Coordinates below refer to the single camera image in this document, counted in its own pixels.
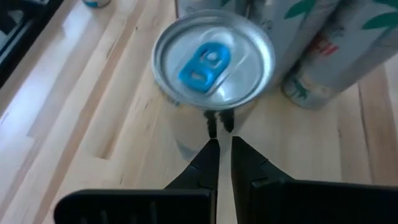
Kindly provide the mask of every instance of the white can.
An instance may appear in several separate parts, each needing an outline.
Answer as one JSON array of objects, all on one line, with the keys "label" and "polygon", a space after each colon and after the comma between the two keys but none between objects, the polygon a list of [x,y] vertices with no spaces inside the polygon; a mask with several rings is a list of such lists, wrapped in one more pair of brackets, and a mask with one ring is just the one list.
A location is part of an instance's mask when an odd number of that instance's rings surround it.
[{"label": "white can", "polygon": [[398,1],[345,1],[283,91],[301,107],[319,108],[396,53]]},{"label": "white can", "polygon": [[83,0],[83,2],[92,8],[101,8],[107,6],[111,0]]},{"label": "white can", "polygon": [[248,0],[175,0],[177,16],[186,16],[204,9],[221,9],[246,15]]},{"label": "white can", "polygon": [[275,48],[270,89],[280,85],[340,0],[254,0],[249,19],[260,25]]}]

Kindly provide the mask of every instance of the wooden table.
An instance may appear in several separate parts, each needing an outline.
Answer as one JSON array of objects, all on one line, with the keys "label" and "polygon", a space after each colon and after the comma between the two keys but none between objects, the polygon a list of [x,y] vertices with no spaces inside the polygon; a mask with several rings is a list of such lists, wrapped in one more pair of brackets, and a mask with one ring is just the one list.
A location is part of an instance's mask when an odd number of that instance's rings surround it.
[{"label": "wooden table", "polygon": [[[72,191],[161,189],[188,165],[149,62],[174,7],[63,3],[0,90],[0,223],[52,223],[55,204]],[[238,134],[296,179],[397,185],[397,62],[320,111],[264,95]],[[223,150],[218,223],[236,223]]]}]

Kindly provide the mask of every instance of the pull tab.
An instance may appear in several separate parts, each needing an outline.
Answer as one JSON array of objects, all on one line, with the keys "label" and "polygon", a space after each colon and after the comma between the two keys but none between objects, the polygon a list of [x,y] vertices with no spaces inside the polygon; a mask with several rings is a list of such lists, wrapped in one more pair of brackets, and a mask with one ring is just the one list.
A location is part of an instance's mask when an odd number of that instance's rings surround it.
[{"label": "pull tab", "polygon": [[227,46],[208,42],[201,45],[178,74],[188,87],[202,93],[207,92],[231,61]]}]

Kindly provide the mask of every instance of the can lid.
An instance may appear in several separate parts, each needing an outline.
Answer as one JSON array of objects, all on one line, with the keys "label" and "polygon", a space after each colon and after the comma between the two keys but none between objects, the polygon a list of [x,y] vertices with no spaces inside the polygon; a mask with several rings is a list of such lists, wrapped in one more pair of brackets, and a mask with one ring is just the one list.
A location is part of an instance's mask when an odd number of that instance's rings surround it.
[{"label": "can lid", "polygon": [[274,71],[266,33],[239,15],[199,11],[170,25],[152,54],[156,82],[177,101],[206,110],[247,103]]}]

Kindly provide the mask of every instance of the aluminum can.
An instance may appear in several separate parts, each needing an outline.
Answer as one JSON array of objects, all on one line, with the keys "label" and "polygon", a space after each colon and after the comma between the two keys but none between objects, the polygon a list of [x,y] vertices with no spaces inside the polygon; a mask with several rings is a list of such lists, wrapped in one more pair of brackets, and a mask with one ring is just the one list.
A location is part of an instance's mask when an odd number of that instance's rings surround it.
[{"label": "aluminum can", "polygon": [[246,15],[249,0],[175,0],[177,7],[177,17],[186,16],[190,13],[204,9],[227,10]]},{"label": "aluminum can", "polygon": [[249,19],[261,26],[275,48],[270,89],[280,86],[340,0],[254,0]]},{"label": "aluminum can", "polygon": [[152,54],[180,148],[200,150],[239,131],[274,71],[266,33],[239,15],[198,11],[169,26]]},{"label": "aluminum can", "polygon": [[92,8],[100,8],[107,6],[111,0],[83,0],[83,2]]},{"label": "aluminum can", "polygon": [[304,108],[319,108],[398,53],[398,1],[345,1],[283,86]]}]

